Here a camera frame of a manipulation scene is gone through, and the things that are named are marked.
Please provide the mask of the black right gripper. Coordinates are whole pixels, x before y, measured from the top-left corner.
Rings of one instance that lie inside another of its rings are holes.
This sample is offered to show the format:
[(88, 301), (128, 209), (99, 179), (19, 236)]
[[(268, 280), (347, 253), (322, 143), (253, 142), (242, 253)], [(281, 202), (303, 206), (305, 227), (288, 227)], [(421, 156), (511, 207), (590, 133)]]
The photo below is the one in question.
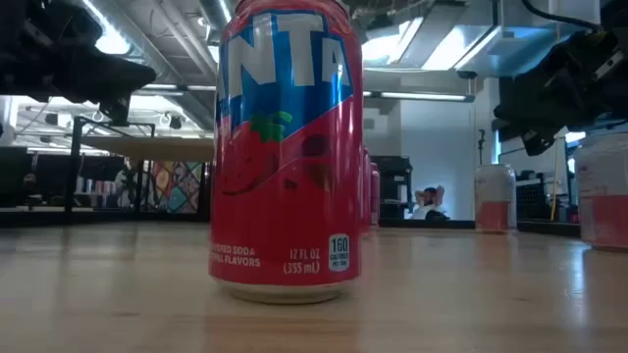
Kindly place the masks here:
[(495, 117), (522, 127), (530, 156), (549, 149), (563, 128), (628, 114), (628, 25), (573, 34), (534, 69), (501, 76), (498, 93)]

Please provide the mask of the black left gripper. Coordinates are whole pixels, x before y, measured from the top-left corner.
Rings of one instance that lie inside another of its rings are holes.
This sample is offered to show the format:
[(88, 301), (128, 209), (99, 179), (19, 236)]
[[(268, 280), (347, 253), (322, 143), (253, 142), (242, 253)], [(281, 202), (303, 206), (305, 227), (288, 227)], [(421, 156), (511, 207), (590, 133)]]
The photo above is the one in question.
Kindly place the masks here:
[(96, 48), (103, 31), (69, 0), (0, 0), (0, 95), (89, 101), (116, 123), (156, 72)]

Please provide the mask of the white pink Spindrift can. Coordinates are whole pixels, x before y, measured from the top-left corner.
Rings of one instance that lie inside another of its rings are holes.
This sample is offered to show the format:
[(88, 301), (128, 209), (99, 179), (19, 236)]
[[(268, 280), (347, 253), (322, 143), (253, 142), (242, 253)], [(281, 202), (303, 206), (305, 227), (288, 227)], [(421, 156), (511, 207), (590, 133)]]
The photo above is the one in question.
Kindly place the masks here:
[(475, 174), (476, 230), (507, 233), (516, 229), (515, 172), (509, 165), (482, 165)]
[(582, 239), (628, 251), (628, 132), (583, 139), (575, 174)]

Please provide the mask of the dark red soda can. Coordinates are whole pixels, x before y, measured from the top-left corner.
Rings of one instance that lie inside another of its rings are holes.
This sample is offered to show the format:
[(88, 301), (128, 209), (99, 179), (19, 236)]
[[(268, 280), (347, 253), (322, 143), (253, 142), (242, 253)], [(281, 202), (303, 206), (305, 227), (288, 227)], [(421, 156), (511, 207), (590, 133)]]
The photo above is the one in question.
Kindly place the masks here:
[(370, 164), (371, 178), (370, 178), (370, 211), (371, 211), (371, 225), (377, 227), (380, 221), (380, 173), (376, 163)]

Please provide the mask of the red Fanta soda can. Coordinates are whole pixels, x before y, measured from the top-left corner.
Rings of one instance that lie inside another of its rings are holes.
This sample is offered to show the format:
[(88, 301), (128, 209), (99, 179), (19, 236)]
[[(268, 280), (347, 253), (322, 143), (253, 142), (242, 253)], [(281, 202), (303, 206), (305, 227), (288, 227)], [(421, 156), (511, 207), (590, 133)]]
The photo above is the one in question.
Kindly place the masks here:
[(238, 0), (219, 47), (209, 273), (263, 303), (360, 274), (363, 61), (342, 0)]
[(370, 190), (371, 190), (371, 170), (370, 156), (368, 149), (362, 147), (362, 234), (366, 234), (370, 228)]

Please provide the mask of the long ceiling light fixture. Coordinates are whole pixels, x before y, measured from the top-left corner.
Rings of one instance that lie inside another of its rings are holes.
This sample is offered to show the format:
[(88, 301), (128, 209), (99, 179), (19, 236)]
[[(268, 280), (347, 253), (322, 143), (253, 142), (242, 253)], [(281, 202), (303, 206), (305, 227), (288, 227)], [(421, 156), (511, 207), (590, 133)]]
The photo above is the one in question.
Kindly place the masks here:
[(416, 93), (416, 92), (386, 92), (364, 91), (363, 96), (373, 99), (413, 100), (413, 101), (443, 101), (469, 103), (475, 100), (474, 95)]
[(136, 93), (181, 96), (187, 92), (215, 92), (216, 90), (215, 85), (152, 83), (141, 87)]

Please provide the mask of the black pegboard cart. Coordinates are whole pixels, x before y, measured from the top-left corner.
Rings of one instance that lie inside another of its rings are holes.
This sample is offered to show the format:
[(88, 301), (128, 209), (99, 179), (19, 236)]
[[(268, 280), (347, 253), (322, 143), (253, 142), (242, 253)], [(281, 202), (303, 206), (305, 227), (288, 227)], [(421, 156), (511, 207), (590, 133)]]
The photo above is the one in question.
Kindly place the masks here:
[(568, 192), (552, 173), (524, 170), (515, 185), (518, 221), (568, 222)]

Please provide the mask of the person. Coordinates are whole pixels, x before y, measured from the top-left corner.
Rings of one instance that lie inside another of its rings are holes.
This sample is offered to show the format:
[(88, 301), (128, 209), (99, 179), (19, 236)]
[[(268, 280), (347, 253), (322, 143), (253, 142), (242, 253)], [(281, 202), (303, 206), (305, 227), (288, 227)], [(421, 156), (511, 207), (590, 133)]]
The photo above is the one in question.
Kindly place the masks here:
[(415, 192), (417, 207), (413, 211), (411, 219), (421, 221), (447, 221), (448, 216), (443, 208), (443, 198), (445, 189), (438, 187), (427, 187), (422, 191)]

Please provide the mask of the black storage cabinet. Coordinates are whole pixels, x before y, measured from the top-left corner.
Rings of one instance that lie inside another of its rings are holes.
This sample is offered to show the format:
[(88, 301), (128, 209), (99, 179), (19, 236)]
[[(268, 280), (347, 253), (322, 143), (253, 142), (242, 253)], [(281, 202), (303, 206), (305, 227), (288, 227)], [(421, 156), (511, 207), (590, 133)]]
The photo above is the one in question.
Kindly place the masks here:
[(374, 156), (380, 175), (380, 219), (404, 220), (415, 203), (411, 176), (413, 168), (408, 157)]

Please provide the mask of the silver spiral air duct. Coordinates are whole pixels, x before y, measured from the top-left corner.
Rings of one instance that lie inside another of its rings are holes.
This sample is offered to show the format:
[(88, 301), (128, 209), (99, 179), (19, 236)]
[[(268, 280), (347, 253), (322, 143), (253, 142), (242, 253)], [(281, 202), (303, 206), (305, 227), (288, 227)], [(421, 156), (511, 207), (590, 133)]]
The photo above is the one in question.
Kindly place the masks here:
[(152, 67), (159, 83), (213, 84), (197, 0), (79, 0), (102, 25), (98, 48)]

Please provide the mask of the silver rectangular air duct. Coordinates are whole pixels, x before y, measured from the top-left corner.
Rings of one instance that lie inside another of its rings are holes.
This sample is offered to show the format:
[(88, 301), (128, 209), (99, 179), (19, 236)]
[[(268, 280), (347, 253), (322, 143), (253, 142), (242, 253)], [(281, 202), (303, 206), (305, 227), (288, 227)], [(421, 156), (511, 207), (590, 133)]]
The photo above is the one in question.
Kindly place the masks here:
[(372, 0), (354, 11), (364, 66), (380, 73), (531, 69), (583, 23), (601, 23), (601, 0)]

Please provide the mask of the colourful patchwork wall hanging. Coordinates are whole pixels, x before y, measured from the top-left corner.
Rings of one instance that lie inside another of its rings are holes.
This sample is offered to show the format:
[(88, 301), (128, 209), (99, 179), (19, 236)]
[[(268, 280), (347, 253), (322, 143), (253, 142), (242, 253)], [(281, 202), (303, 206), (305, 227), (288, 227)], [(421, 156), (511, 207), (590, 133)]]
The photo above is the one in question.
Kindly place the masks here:
[(196, 214), (203, 167), (198, 162), (154, 162), (147, 182), (149, 208), (171, 214)]

